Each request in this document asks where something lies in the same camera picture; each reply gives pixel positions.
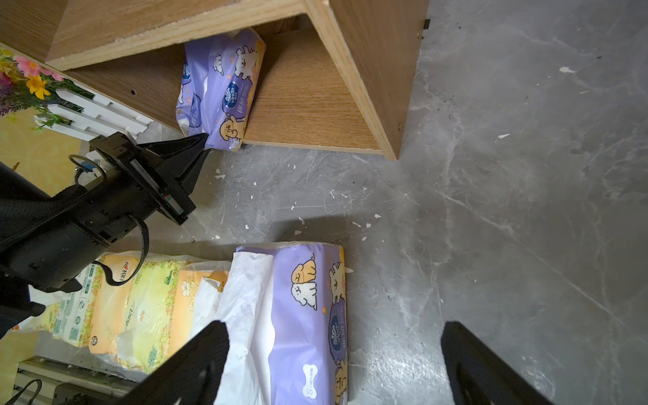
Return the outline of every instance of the bone icon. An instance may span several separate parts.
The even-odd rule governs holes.
[[[301,389],[301,393],[306,398],[315,399],[318,397],[318,392],[315,390],[315,376],[318,374],[318,367],[314,364],[305,364],[302,370],[306,376],[306,384]]]

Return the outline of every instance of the white picket fence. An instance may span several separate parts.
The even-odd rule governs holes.
[[[109,136],[115,132],[129,133],[133,138],[144,132],[153,120],[124,107],[102,95],[94,94],[92,99],[76,94],[66,89],[57,89],[56,94],[65,101],[83,108],[79,113],[59,104],[50,104],[47,109],[60,117],[70,120],[70,125],[53,124],[51,129],[83,141],[90,141],[98,135]],[[37,124],[42,125],[42,119],[34,117]]]

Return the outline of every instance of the gray marble floor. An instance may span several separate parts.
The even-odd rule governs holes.
[[[645,403],[648,3],[433,0],[428,18],[398,161],[213,152],[187,223],[147,221],[152,251],[343,245],[352,404],[452,403],[452,319],[556,404]]]

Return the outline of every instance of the wooden cabinet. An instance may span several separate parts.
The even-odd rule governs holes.
[[[244,143],[396,159],[427,4],[13,1],[0,15],[0,45],[177,128],[183,43],[254,27],[268,48]]]

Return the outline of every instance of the yellow wall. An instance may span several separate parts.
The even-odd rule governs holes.
[[[81,140],[52,130],[37,132],[36,110],[0,117],[0,161],[47,194],[54,196],[74,182],[75,166],[68,160],[79,153]],[[0,340],[0,404],[12,395],[21,362],[34,355],[37,333],[9,332]]]
[[[0,117],[0,161],[42,191],[54,196],[74,182],[75,166],[67,156],[79,153],[81,140],[62,133],[31,128],[36,110]]]
[[[13,396],[18,363],[34,356],[37,339],[36,332],[20,333],[10,330],[0,340],[0,404]]]

